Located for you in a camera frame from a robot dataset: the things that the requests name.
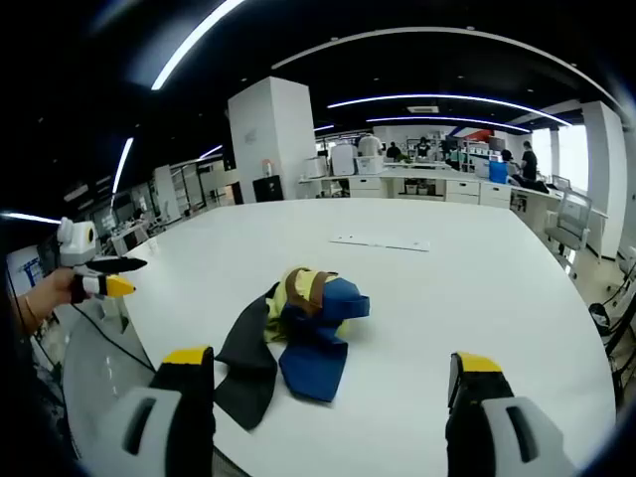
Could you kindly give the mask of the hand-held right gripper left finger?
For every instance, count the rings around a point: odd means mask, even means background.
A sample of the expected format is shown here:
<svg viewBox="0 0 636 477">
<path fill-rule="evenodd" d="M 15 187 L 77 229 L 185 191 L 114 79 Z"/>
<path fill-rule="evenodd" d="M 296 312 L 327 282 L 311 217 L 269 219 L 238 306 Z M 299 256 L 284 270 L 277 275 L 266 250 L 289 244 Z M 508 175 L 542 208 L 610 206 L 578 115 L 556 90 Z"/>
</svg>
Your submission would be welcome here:
<svg viewBox="0 0 636 477">
<path fill-rule="evenodd" d="M 105 416 L 105 474 L 211 476 L 214 391 L 211 347 L 170 353 Z"/>
</svg>

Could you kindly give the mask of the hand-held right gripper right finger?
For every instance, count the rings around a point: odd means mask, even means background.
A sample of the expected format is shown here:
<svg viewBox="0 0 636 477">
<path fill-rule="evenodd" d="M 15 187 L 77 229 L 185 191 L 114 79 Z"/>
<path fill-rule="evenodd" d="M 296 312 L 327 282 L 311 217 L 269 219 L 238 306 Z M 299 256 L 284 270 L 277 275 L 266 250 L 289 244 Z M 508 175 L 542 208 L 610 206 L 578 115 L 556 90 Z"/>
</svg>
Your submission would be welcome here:
<svg viewBox="0 0 636 477">
<path fill-rule="evenodd" d="M 573 476 L 563 434 L 529 398 L 516 396 L 501 367 L 451 355 L 445 426 L 449 476 Z"/>
</svg>

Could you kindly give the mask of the person's left hand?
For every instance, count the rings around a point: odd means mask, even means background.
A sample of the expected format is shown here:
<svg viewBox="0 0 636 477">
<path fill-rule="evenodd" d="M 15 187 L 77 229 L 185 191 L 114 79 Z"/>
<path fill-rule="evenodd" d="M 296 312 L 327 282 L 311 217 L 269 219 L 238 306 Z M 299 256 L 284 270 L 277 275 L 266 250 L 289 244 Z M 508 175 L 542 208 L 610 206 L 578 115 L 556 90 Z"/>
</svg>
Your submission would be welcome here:
<svg viewBox="0 0 636 477">
<path fill-rule="evenodd" d="M 33 306 L 42 313 L 51 313 L 58 306 L 85 301 L 90 294 L 81 280 L 82 276 L 70 268 L 56 269 L 33 289 Z"/>
</svg>

